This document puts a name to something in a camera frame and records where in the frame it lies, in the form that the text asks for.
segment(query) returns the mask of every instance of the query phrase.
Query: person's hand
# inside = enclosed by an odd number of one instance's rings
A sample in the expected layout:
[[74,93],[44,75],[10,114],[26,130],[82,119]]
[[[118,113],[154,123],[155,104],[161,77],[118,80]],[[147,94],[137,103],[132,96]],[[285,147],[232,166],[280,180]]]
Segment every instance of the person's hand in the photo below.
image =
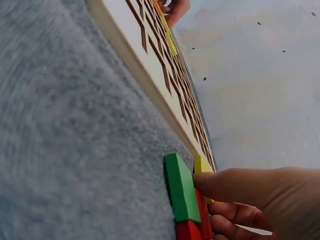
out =
[[162,12],[167,14],[165,19],[169,28],[172,28],[190,9],[190,0],[172,0],[168,6],[164,6],[168,0],[157,1]]
[[320,240],[320,170],[228,169],[194,174],[193,181],[217,200],[208,206],[215,240]]

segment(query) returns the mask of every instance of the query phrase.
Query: yellow wooden block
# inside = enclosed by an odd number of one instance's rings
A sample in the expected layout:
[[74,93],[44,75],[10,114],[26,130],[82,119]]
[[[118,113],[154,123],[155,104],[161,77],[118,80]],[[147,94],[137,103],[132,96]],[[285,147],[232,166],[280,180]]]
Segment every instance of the yellow wooden block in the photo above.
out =
[[[200,173],[214,173],[212,170],[212,167],[209,165],[209,163],[202,158],[201,156],[197,156],[194,160],[194,173],[195,174],[200,174]],[[213,204],[215,201],[204,197],[206,204]]]
[[172,52],[172,55],[173,55],[173,56],[178,55],[178,52],[177,52],[176,46],[175,46],[175,44],[174,44],[174,41],[172,41],[170,31],[167,31],[167,32],[165,33],[165,38],[166,38],[166,41],[168,42],[169,48],[170,48],[170,50],[171,50],[171,52]]
[[165,28],[165,38],[166,38],[166,41],[167,41],[167,43],[168,43],[168,45],[169,45],[169,48],[170,48],[170,50],[171,50],[171,52],[172,52],[172,55],[173,55],[173,56],[176,56],[176,55],[178,55],[178,52],[177,52],[176,46],[175,46],[175,44],[174,44],[174,41],[173,41],[172,38],[171,38],[171,32],[170,32],[170,28],[169,28],[169,26],[168,26],[168,24],[167,24],[167,20],[165,19],[165,16],[164,16],[164,14],[162,13],[162,11],[161,11],[158,3],[157,3],[157,0],[153,0],[153,4],[154,4],[154,6],[155,6],[155,9],[156,9],[157,13],[158,13],[159,16],[160,16],[161,21],[162,21],[162,23],[163,23],[163,26],[164,26],[164,28]]

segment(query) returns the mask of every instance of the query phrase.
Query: white wall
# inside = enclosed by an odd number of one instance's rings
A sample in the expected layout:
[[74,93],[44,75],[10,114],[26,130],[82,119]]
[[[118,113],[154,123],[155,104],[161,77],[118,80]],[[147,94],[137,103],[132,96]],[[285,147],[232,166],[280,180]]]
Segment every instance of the white wall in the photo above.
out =
[[219,170],[320,167],[320,1],[191,0],[175,31]]

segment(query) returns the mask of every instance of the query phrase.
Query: wooden puzzle board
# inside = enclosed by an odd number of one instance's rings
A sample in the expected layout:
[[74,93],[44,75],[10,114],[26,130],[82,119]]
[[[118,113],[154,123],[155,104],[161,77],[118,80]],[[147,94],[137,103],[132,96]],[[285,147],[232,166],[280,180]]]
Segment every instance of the wooden puzzle board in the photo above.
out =
[[191,153],[215,171],[182,57],[173,56],[153,0],[87,0],[102,33]]

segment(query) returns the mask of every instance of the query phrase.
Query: wooden block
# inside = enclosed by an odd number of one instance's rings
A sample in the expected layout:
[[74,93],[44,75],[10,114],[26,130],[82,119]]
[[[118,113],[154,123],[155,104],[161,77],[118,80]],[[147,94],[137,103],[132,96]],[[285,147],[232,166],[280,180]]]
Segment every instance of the wooden block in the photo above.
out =
[[[200,174],[200,173],[214,173],[209,163],[202,158],[201,156],[197,156],[194,160],[194,173]],[[213,204],[215,201],[205,197],[206,204]]]
[[170,33],[170,30],[168,30],[166,33],[165,33],[165,38],[166,38],[166,41],[168,42],[168,45],[169,45],[169,48],[172,52],[172,55],[173,56],[176,56],[178,54],[177,52],[177,49],[176,49],[176,46],[174,44],[174,41],[172,40],[171,38],[171,33]]
[[198,202],[198,207],[199,207],[200,217],[201,217],[201,223],[198,225],[201,235],[203,239],[206,239],[206,240],[213,239],[214,234],[211,229],[210,218],[209,218],[209,213],[208,213],[208,208],[207,208],[205,198],[197,189],[195,189],[195,196]]
[[164,157],[167,183],[176,222],[201,222],[192,174],[179,154]]
[[175,228],[177,240],[203,240],[198,226],[193,221],[177,222]]
[[168,26],[168,24],[167,24],[167,21],[166,21],[166,19],[165,19],[165,16],[164,16],[164,14],[162,13],[162,11],[161,11],[161,9],[160,9],[160,7],[159,7],[159,5],[158,5],[157,0],[153,0],[153,4],[154,4],[154,6],[155,6],[155,9],[156,9],[157,13],[158,13],[159,16],[160,16],[161,21],[162,21],[162,24],[163,24],[163,26],[164,26],[164,28],[165,28],[165,38],[166,38],[166,41],[167,41],[167,43],[168,43],[168,45],[169,45],[169,48],[170,48],[170,50],[171,50],[171,52],[172,52],[172,55],[173,55],[173,56],[176,56],[176,55],[178,55],[177,48],[176,48],[176,46],[175,46],[175,44],[174,44],[174,41],[172,40],[170,28],[169,28],[169,26]]

